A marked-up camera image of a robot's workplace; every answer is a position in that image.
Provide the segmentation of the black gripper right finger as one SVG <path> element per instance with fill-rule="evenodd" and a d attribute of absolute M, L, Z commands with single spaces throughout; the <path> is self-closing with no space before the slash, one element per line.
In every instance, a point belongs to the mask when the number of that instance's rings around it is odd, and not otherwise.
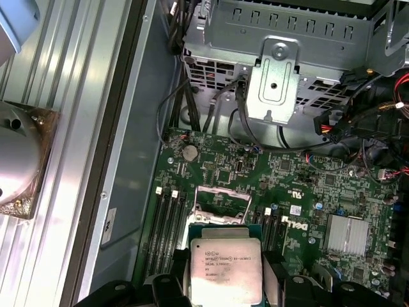
<path fill-rule="evenodd" d="M 270 306 L 394 306 L 390 300 L 350 281 L 333 281 L 322 287 L 314 278 L 290 275 L 284 258 L 263 252 L 263 287 Z"/>

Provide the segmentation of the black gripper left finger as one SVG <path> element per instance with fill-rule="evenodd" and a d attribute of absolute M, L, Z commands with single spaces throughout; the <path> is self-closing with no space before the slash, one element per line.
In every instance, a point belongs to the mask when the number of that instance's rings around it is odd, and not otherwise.
<path fill-rule="evenodd" d="M 190 251 L 177 249 L 173 253 L 169 274 L 150 276 L 148 282 L 136 287 L 129 281 L 110 281 L 77 306 L 192 306 L 187 294 Z"/>

